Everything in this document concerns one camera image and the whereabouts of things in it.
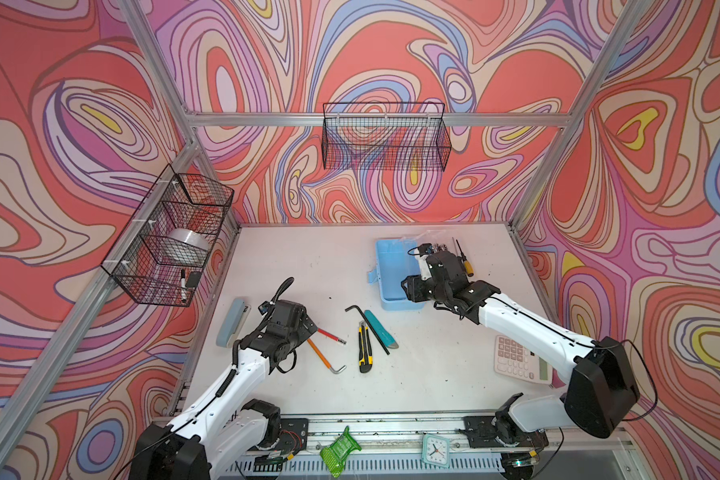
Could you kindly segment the large yellow black utility knife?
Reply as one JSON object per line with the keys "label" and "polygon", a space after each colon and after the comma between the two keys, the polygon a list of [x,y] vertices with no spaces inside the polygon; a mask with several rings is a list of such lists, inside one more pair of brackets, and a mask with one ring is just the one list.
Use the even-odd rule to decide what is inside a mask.
{"label": "large yellow black utility knife", "polygon": [[370,329],[364,321],[358,325],[359,360],[358,367],[361,374],[367,374],[373,367],[373,354],[370,344]]}

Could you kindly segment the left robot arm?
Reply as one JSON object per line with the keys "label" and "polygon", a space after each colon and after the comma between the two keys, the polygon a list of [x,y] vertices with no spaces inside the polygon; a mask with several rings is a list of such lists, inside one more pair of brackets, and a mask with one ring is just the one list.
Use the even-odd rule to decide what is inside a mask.
{"label": "left robot arm", "polygon": [[233,343],[224,373],[166,425],[144,430],[128,477],[218,479],[251,449],[272,450],[279,461],[299,451],[303,441],[282,429],[280,408],[251,395],[316,332],[305,306],[271,302],[257,329]]}

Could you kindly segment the small yellow handle screwdriver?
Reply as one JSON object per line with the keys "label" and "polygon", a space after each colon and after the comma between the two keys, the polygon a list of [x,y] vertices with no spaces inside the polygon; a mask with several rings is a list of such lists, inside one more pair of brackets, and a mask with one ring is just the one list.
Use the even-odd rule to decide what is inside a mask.
{"label": "small yellow handle screwdriver", "polygon": [[465,271],[466,271],[466,273],[467,273],[467,276],[468,276],[468,277],[473,277],[473,276],[474,276],[474,269],[473,269],[471,263],[469,262],[467,256],[465,255],[463,249],[459,246],[459,244],[458,244],[458,249],[459,249],[460,258],[461,258],[462,263],[463,263],[463,265],[464,265],[464,268],[465,268]]}

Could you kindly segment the light blue plastic tool box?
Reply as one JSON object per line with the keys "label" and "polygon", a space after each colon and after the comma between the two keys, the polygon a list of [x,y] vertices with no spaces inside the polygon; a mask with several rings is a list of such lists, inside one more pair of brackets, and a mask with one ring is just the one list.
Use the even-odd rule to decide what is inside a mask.
{"label": "light blue plastic tool box", "polygon": [[374,241],[375,266],[368,273],[368,282],[377,284],[381,307],[389,312],[420,310],[424,304],[410,301],[401,283],[409,276],[419,275],[425,262],[416,254],[422,244],[431,250],[454,253],[453,233],[445,229],[425,230],[422,233],[400,234]]}

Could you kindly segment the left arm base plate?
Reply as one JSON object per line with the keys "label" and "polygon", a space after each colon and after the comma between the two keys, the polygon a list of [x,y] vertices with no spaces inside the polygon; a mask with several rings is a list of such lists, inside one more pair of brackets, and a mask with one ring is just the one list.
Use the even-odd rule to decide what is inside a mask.
{"label": "left arm base plate", "polygon": [[309,420],[307,418],[285,418],[274,438],[265,438],[256,449],[259,451],[280,451],[282,455],[296,454],[308,445]]}

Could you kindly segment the orange hex key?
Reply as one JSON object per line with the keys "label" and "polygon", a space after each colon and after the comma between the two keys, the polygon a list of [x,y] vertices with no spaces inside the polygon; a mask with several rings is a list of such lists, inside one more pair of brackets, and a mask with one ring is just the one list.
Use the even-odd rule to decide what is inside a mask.
{"label": "orange hex key", "polygon": [[339,368],[335,368],[331,362],[327,359],[327,357],[321,352],[321,350],[317,347],[317,345],[311,340],[307,340],[308,345],[312,349],[312,351],[318,356],[322,364],[334,375],[339,375],[343,373],[346,370],[346,365],[342,365]]}

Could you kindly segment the teal utility knife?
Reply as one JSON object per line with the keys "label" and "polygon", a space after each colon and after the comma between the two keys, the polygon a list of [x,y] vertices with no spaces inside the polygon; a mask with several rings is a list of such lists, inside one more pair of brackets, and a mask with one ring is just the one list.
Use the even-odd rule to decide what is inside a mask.
{"label": "teal utility knife", "polygon": [[371,310],[366,309],[364,311],[367,323],[374,329],[382,344],[388,349],[398,349],[399,345],[395,338],[386,330],[379,319],[373,314]]}

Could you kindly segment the black hex key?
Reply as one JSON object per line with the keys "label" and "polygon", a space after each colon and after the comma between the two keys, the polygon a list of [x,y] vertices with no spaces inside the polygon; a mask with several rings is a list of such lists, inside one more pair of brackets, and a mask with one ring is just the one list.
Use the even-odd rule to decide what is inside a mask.
{"label": "black hex key", "polygon": [[376,330],[374,329],[373,325],[371,324],[371,322],[370,322],[370,320],[369,320],[369,317],[365,314],[365,312],[364,312],[363,309],[361,309],[358,305],[350,305],[350,306],[346,307],[346,308],[344,309],[344,311],[345,311],[345,312],[349,312],[349,311],[351,311],[351,310],[353,310],[353,309],[356,310],[356,311],[361,315],[363,321],[366,323],[366,325],[367,325],[368,328],[370,329],[372,335],[373,335],[374,338],[377,340],[377,342],[379,343],[379,345],[382,347],[382,349],[383,349],[383,351],[386,353],[386,355],[390,355],[390,351],[389,351],[387,345],[385,345],[385,344],[383,343],[383,341],[381,340],[379,334],[378,334],[378,333],[376,332]]}

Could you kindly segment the red hex key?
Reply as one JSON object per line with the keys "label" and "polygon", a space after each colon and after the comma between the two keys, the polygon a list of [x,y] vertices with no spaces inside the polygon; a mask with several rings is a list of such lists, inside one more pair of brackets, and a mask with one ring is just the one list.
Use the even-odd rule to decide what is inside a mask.
{"label": "red hex key", "polygon": [[332,341],[335,341],[335,342],[337,342],[337,343],[340,343],[340,344],[342,344],[342,345],[346,345],[346,344],[347,344],[347,341],[346,341],[345,339],[343,339],[343,338],[341,338],[341,337],[338,337],[338,336],[336,336],[336,335],[334,335],[334,334],[332,334],[332,333],[330,333],[330,332],[328,332],[328,331],[326,331],[326,330],[324,330],[324,329],[322,329],[322,328],[318,328],[318,333],[320,333],[321,335],[323,335],[323,336],[331,339]]}

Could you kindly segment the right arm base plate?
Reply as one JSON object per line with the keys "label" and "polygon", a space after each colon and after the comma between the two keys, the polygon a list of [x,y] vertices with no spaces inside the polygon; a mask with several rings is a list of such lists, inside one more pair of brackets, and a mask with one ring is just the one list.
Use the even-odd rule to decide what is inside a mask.
{"label": "right arm base plate", "polygon": [[509,417],[465,416],[459,432],[470,448],[544,449],[549,445],[544,431],[524,432]]}

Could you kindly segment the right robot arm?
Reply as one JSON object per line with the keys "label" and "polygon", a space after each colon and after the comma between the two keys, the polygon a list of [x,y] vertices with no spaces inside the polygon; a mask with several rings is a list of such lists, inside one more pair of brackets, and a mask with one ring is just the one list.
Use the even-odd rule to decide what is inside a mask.
{"label": "right robot arm", "polygon": [[430,302],[508,337],[550,365],[564,384],[546,395],[511,396],[494,414],[498,442],[514,445],[529,433],[568,427],[605,439],[627,420],[640,392],[622,342],[592,339],[526,309],[498,287],[470,278],[450,251],[425,243],[408,253],[420,270],[401,282],[408,300]]}

